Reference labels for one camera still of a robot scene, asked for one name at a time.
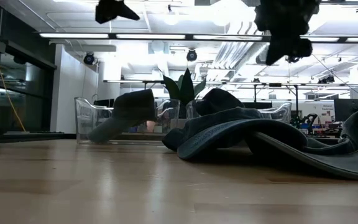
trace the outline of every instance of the clear plastic bin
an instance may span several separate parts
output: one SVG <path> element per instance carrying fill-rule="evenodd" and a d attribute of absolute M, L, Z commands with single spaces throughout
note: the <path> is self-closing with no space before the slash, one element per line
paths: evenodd
<path fill-rule="evenodd" d="M 165 135 L 177 126 L 180 102 L 165 100 L 155 109 L 156 120 L 127 128 L 121 134 Z M 91 144 L 88 134 L 112 116 L 114 108 L 92 105 L 87 99 L 75 98 L 76 139 L 78 144 Z"/>
<path fill-rule="evenodd" d="M 186 115 L 188 119 L 200 117 L 196 110 L 196 103 L 198 101 L 199 100 L 193 100 L 186 105 Z M 274 119 L 289 124 L 291 121 L 291 107 L 291 103 L 283 103 L 279 107 L 261 109 L 259 112 L 261 112 L 262 116 L 266 119 Z"/>

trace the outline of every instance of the black cable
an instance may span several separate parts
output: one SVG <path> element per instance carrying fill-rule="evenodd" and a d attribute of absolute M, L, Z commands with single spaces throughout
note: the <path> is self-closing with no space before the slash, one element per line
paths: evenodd
<path fill-rule="evenodd" d="M 341 78 L 339 78 L 337 75 L 335 75 L 327 66 L 325 66 L 325 64 L 323 62 L 321 62 L 314 54 L 312 54 L 314 58 L 317 59 L 318 62 L 320 62 L 321 65 L 324 66 L 324 68 L 326 68 L 333 76 L 335 76 L 339 81 L 343 82 L 343 84 L 345 84 L 347 87 L 349 87 L 351 90 L 355 91 L 358 94 L 358 91 L 353 89 L 349 84 L 347 84 L 346 82 L 344 82 L 343 80 L 341 80 Z"/>

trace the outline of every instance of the white pillar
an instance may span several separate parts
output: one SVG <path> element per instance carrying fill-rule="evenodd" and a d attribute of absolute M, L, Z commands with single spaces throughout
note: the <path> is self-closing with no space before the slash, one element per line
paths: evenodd
<path fill-rule="evenodd" d="M 120 83 L 105 83 L 104 80 L 120 80 L 121 64 L 117 58 L 99 63 L 98 100 L 116 99 Z"/>

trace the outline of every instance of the computer monitor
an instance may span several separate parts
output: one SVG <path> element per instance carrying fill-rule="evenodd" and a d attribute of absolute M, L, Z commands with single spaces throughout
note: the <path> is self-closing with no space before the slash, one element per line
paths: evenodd
<path fill-rule="evenodd" d="M 358 99 L 335 99 L 335 121 L 345 121 L 358 111 Z"/>
<path fill-rule="evenodd" d="M 242 104 L 245 106 L 245 108 L 253 108 L 253 109 L 258 109 L 258 110 L 269 109 L 269 108 L 273 107 L 272 102 L 270 102 L 270 103 L 247 102 L 247 103 L 242 103 Z"/>

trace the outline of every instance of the green leaf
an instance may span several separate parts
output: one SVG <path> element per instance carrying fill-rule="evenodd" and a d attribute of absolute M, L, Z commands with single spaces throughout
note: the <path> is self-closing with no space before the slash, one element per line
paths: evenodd
<path fill-rule="evenodd" d="M 183 81 L 183 75 L 181 75 L 181 76 L 179 77 L 179 80 L 178 80 L 179 90 L 180 90 L 180 88 L 181 88 L 181 83 L 182 83 L 182 81 Z"/>
<path fill-rule="evenodd" d="M 180 90 L 177 83 L 165 75 L 163 75 L 163 79 L 165 82 L 165 87 L 169 92 L 169 97 L 174 100 L 180 100 Z"/>
<path fill-rule="evenodd" d="M 186 106 L 190 101 L 195 99 L 193 81 L 189 69 L 183 76 L 180 88 L 180 101 Z"/>
<path fill-rule="evenodd" d="M 197 84 L 194 87 L 194 95 L 198 96 L 199 93 L 201 93 L 201 91 L 203 91 L 205 89 L 205 86 L 206 86 L 206 77 L 201 83 Z"/>

